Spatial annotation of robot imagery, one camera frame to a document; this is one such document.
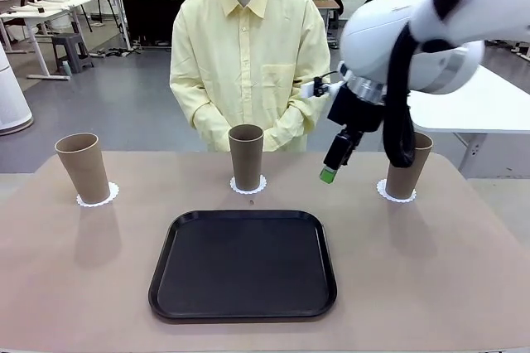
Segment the beige table surface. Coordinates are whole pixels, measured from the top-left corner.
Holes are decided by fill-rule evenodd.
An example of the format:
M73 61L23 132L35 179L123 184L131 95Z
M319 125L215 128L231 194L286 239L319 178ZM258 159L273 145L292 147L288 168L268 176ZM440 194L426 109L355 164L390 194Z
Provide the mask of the beige table surface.
M340 8L335 0L313 0L313 2L319 9L335 10Z
M107 152L112 205L81 209L57 157L0 207L0 346L84 352L466 351L530 346L530 258L464 178L432 155L410 205L375 190L382 153L335 184L324 155L266 154L266 190L229 189L229 155ZM324 224L338 297L306 323L171 325L147 290L190 210L306 210Z

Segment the person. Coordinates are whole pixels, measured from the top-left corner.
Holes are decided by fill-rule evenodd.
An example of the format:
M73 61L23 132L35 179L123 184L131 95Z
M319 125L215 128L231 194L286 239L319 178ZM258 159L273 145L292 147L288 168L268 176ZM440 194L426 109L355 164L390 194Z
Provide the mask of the person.
M330 68L324 23L311 0L186 0L174 27L170 86L210 151L229 130L264 131L264 151L303 151L326 101L301 85Z

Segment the brown paper cup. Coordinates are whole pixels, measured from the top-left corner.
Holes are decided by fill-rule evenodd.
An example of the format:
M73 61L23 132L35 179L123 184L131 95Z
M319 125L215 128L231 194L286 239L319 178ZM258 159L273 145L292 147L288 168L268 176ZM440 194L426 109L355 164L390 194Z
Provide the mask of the brown paper cup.
M432 139L423 133L415 132L416 157L410 168L396 168L388 166L386 192L399 200L410 198L417 181L422 174L423 166L432 149Z
M107 172L96 135L78 133L67 136L55 144L55 151L85 204L107 200L110 196Z
M256 190L262 173L263 130L256 125L238 125L230 129L229 141L236 187Z

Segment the stool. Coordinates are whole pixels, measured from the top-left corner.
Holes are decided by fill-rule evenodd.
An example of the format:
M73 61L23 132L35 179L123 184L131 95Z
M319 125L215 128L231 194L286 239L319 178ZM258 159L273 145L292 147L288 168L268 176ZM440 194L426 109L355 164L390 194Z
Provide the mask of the stool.
M89 50L83 42L83 37L79 33L57 34L51 38L53 45L53 53L55 54L55 63L57 70L60 70L62 62L67 60L70 63L72 73L79 74L83 71L83 67L90 65L94 67L92 59L90 58ZM57 55L57 46L62 45L65 48L66 56L59 58Z

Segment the white robot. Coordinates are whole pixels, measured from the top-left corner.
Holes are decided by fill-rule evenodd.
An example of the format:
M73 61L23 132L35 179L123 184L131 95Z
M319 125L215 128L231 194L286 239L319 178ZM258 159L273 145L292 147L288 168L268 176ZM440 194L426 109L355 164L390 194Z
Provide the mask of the white robot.
M395 167L410 167L409 91L454 92L479 67L484 40L530 41L529 22L528 0L374 0L360 7L340 40L342 80L327 84L321 76L301 87L304 97L335 98L328 119L345 126L328 151L321 179L331 183L364 133L381 123L388 159Z

